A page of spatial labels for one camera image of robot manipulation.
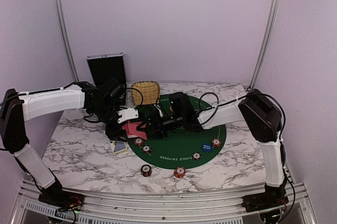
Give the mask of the red playing card deck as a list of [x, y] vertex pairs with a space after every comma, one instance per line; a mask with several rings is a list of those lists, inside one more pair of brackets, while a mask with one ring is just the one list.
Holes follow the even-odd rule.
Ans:
[[122, 129], [126, 132], [126, 136], [128, 138], [142, 138], [144, 140], [147, 140], [146, 132], [139, 131], [137, 129], [137, 126], [139, 125], [139, 122], [132, 123], [128, 121], [122, 126]]

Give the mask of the blue small blind button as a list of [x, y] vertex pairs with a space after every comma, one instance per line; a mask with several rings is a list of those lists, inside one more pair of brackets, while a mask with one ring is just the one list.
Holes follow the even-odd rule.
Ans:
[[202, 144], [201, 149], [202, 149], [203, 152], [210, 153], [213, 150], [213, 145], [208, 144], [208, 143], [204, 143], [204, 144]]

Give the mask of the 100 chip stack bottom mat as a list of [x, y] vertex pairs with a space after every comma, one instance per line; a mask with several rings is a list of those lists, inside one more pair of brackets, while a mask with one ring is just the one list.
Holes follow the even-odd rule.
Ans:
[[201, 158], [202, 158], [202, 155], [199, 152], [192, 153], [193, 160], [200, 160]]

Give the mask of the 5 chip stack mat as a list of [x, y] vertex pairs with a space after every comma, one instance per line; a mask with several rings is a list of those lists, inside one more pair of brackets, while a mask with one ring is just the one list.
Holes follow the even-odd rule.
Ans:
[[215, 138], [215, 139], [212, 140], [213, 147], [220, 147], [221, 144], [222, 144], [222, 142], [219, 139], [217, 139], [217, 138]]

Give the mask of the red tan 5 chip stack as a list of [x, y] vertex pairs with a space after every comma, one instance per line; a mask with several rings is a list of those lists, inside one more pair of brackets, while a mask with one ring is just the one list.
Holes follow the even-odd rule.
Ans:
[[185, 176], [185, 173], [186, 173], [186, 170], [184, 167], [177, 167], [175, 170], [174, 170], [174, 176], [176, 178], [183, 178]]

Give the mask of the black red 100 chip stack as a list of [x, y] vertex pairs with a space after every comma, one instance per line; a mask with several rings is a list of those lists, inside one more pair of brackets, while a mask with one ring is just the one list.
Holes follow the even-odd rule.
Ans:
[[152, 168], [150, 165], [143, 165], [141, 167], [141, 174], [143, 177], [149, 177], [152, 174]]

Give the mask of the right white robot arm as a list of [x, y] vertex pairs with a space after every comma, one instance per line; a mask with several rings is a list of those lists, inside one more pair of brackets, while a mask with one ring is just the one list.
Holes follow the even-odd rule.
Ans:
[[282, 144], [285, 113], [281, 105], [270, 95], [253, 89], [246, 95], [205, 109], [194, 108], [186, 93], [169, 96], [172, 113], [162, 116], [160, 109], [151, 105], [151, 113], [137, 127], [152, 132], [156, 138], [164, 138], [169, 130], [183, 127], [200, 133], [217, 126], [245, 121], [258, 141], [264, 158], [266, 183], [261, 203], [272, 207], [281, 199], [287, 182], [284, 164], [286, 154]]

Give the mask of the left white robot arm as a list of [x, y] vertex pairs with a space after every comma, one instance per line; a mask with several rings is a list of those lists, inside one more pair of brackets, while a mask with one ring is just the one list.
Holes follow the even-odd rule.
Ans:
[[126, 87], [114, 79], [109, 79], [103, 86], [81, 81], [42, 90], [9, 89], [1, 102], [2, 150], [10, 153], [46, 191], [48, 200], [61, 206], [67, 199], [63, 185], [33, 147], [26, 125], [65, 111], [83, 110], [103, 123], [107, 137], [113, 138], [117, 131], [123, 130], [124, 124], [138, 117], [136, 108], [120, 104], [125, 94]]

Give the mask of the round green poker mat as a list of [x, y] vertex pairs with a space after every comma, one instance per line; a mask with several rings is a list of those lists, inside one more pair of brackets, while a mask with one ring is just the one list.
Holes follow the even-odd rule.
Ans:
[[[170, 95], [160, 96], [160, 107], [164, 115], [171, 114], [172, 108], [169, 100]], [[189, 96], [189, 100], [194, 108], [195, 115], [200, 109], [206, 109], [210, 107], [205, 101], [200, 101], [196, 97]], [[141, 114], [141, 120], [150, 113], [150, 105], [142, 105], [138, 110]], [[134, 144], [134, 141], [129, 141], [130, 148], [134, 153], [145, 162], [164, 169], [176, 169], [177, 167], [184, 167], [185, 169], [191, 169], [201, 166], [213, 158], [223, 148], [226, 141], [226, 126], [216, 126], [212, 129], [203, 129], [197, 127], [197, 132], [186, 131], [180, 127], [172, 131], [168, 131], [168, 136], [165, 138], [157, 139], [154, 135], [147, 136], [147, 140], [141, 146]], [[213, 139], [219, 139], [222, 144], [220, 147], [213, 147], [210, 153], [203, 152], [201, 149], [202, 144], [212, 144]], [[151, 154], [146, 154], [142, 151], [144, 145], [150, 145], [153, 148]], [[202, 155], [200, 160], [193, 160], [192, 153], [199, 152]]]

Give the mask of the woven bamboo basket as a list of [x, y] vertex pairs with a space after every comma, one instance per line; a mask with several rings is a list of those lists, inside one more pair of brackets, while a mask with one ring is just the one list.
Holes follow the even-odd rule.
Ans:
[[160, 97], [160, 85], [155, 81], [136, 82], [131, 88], [135, 106], [154, 104]]

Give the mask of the playing card box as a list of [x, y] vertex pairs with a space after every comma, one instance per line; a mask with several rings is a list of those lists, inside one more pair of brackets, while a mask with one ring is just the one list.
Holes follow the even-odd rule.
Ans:
[[126, 142], [110, 140], [109, 145], [114, 156], [128, 153], [128, 145]]

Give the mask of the aluminium front rail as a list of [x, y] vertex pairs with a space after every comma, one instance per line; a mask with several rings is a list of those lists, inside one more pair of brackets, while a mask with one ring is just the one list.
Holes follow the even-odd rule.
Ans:
[[[263, 223], [267, 210], [247, 213], [242, 197], [263, 191], [262, 184], [186, 194], [126, 194], [70, 190], [84, 195], [76, 223]], [[294, 185], [295, 205], [281, 223], [318, 223], [304, 183]], [[24, 181], [9, 223], [48, 223], [47, 216], [71, 223], [73, 214], [54, 216], [56, 207], [38, 201], [38, 190]]]

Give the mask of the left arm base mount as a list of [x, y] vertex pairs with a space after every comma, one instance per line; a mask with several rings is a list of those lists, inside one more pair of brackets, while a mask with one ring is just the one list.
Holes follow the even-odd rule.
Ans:
[[38, 200], [49, 205], [57, 206], [61, 208], [62, 211], [72, 209], [80, 210], [83, 206], [84, 195], [65, 191], [60, 188], [42, 188]]

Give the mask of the aluminium frame post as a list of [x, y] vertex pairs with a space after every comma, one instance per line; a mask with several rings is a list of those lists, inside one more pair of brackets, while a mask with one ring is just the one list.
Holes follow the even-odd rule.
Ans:
[[75, 61], [74, 61], [68, 33], [67, 33], [66, 20], [64, 16], [62, 0], [54, 0], [54, 2], [55, 2], [58, 24], [59, 24], [60, 31], [61, 31], [62, 42], [63, 42], [63, 46], [65, 49], [66, 59], [67, 59], [67, 62], [70, 68], [70, 73], [71, 73], [73, 81], [78, 82], [79, 76], [78, 76], [77, 69], [75, 66]]
[[267, 50], [268, 50], [268, 47], [269, 47], [269, 42], [270, 42], [270, 39], [271, 39], [273, 27], [274, 27], [275, 22], [276, 22], [277, 13], [278, 13], [278, 10], [279, 10], [279, 4], [280, 4], [280, 0], [271, 0], [269, 14], [268, 14], [268, 17], [267, 17], [267, 23], [266, 23], [266, 27], [265, 27], [265, 32], [264, 32], [263, 39], [262, 39], [262, 44], [261, 44], [259, 54], [258, 54], [258, 57], [257, 57], [257, 61], [256, 61], [256, 64], [255, 64], [255, 67], [254, 67], [252, 78], [250, 80], [250, 83], [249, 83], [247, 89], [255, 88], [257, 83], [258, 83], [259, 77], [260, 77], [261, 72], [262, 72], [263, 64], [264, 64], [264, 61], [266, 59]]

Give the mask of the right aluminium frame post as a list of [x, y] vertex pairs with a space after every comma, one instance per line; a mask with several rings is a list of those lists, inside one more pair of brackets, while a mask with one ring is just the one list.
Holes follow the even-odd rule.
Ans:
[[254, 67], [252, 78], [250, 80], [250, 83], [249, 83], [247, 89], [255, 88], [257, 83], [258, 83], [259, 77], [260, 77], [261, 72], [262, 72], [263, 64], [264, 64], [264, 61], [266, 59], [267, 50], [268, 50], [268, 47], [269, 47], [269, 42], [270, 42], [270, 39], [271, 39], [273, 27], [274, 27], [275, 22], [276, 22], [277, 13], [278, 13], [278, 10], [279, 10], [279, 4], [280, 4], [280, 0], [271, 0], [269, 14], [268, 14], [268, 17], [267, 17], [267, 23], [266, 23], [266, 27], [265, 27], [265, 32], [264, 32], [263, 39], [262, 39], [262, 44], [261, 44], [259, 54], [258, 54], [258, 57], [257, 57], [257, 61], [256, 61], [256, 64], [255, 64], [255, 67]]

